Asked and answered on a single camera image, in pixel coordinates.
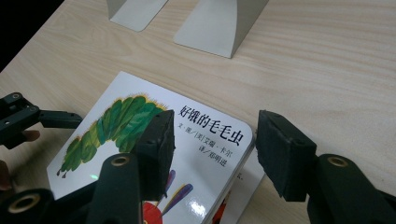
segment green caterpillar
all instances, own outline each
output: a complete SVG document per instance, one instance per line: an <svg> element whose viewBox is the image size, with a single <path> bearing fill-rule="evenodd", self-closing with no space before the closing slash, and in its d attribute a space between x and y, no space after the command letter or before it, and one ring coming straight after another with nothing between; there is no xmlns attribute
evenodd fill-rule
<svg viewBox="0 0 396 224"><path fill-rule="evenodd" d="M164 105L149 101L146 94L116 100L87 132L71 142L57 175L65 172L62 178L66 178L68 171L90 161L106 141L115 142L119 152L130 152L151 119L164 110Z"/></svg>

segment wooden table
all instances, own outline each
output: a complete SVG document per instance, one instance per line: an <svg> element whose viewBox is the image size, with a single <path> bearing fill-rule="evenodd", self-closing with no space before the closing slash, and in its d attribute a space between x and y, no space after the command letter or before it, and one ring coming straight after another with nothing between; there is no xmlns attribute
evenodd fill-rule
<svg viewBox="0 0 396 224"><path fill-rule="evenodd" d="M318 155L356 162L396 195L396 2L272 0L232 59L173 42L197 0L169 0L146 30L108 20L105 0L66 0L0 75L1 97L21 92L41 109L85 116L119 71L226 112L257 128L282 114ZM17 190L47 188L46 167L73 132L0 148ZM240 223L307 223L262 181Z"/></svg>

